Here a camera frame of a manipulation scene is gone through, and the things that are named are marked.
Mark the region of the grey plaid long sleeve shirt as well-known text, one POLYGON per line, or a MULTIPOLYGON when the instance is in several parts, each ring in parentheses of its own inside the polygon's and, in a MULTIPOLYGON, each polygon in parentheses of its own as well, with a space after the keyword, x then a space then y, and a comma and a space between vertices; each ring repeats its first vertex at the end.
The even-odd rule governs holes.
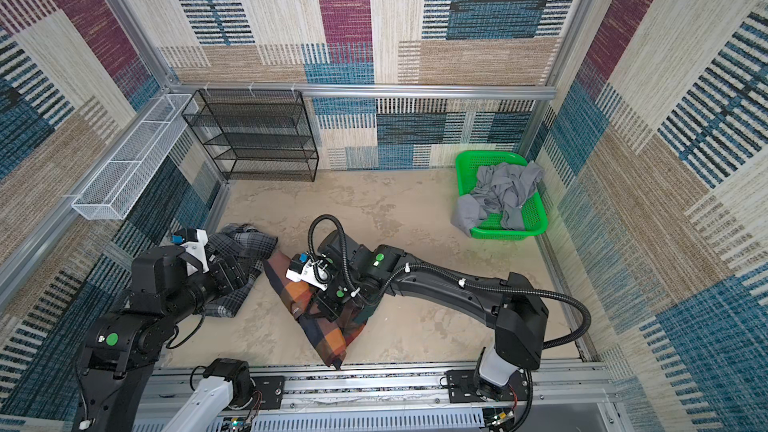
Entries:
POLYGON ((234 259, 247 275, 245 285, 204 308, 206 318, 234 318, 257 278, 264 272, 263 263, 276 251, 278 238, 259 231, 252 224, 227 224, 208 238, 206 252, 215 258, 234 259))

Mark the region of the multicolour plaid long sleeve shirt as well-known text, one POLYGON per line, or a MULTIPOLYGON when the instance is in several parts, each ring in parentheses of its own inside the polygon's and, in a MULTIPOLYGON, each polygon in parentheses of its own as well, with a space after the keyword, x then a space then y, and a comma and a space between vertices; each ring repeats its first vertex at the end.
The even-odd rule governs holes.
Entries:
POLYGON ((320 313, 314 300, 317 289, 305 282, 290 281, 286 277, 290 262, 288 256, 276 249, 262 264, 271 287, 302 328, 322 362, 340 370, 347 349, 362 333, 376 308, 347 304, 337 319, 328 320, 320 313))

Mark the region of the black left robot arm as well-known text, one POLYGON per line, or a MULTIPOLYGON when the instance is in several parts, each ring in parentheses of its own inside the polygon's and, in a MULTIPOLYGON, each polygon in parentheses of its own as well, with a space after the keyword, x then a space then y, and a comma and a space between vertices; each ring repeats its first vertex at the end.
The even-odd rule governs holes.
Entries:
POLYGON ((203 267, 178 245, 156 247, 134 259, 127 304, 95 320, 74 361, 79 390, 74 431, 130 431, 177 325, 245 286, 250 276, 232 257, 203 267))

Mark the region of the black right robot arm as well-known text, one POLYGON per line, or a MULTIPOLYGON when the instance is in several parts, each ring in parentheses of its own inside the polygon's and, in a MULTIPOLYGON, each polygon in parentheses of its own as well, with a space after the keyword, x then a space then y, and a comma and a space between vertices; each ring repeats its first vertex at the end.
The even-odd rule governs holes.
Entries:
POLYGON ((514 374, 541 364, 549 310, 520 274, 499 279, 459 273, 396 247, 369 250, 337 232, 300 258, 302 273, 318 288, 317 311, 329 320, 339 318, 345 306, 369 317, 392 295, 442 305, 493 330, 494 340, 482 350, 472 377, 476 394, 485 400, 501 399, 514 374))

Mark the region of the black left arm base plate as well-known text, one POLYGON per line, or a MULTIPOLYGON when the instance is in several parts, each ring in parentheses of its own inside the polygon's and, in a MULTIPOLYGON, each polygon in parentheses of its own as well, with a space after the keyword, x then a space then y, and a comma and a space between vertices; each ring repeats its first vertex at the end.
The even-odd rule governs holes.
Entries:
POLYGON ((242 410, 253 413, 278 410, 282 404, 285 382, 285 376, 252 376, 249 401, 242 410))

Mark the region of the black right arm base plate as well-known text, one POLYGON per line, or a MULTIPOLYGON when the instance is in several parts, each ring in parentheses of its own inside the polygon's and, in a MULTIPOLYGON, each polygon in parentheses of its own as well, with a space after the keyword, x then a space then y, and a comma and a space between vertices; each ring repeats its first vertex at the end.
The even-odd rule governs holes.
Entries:
POLYGON ((532 379, 522 369, 515 371, 504 386, 484 381, 475 371, 468 369, 449 370, 445 380, 451 403, 524 402, 532 385, 532 379))

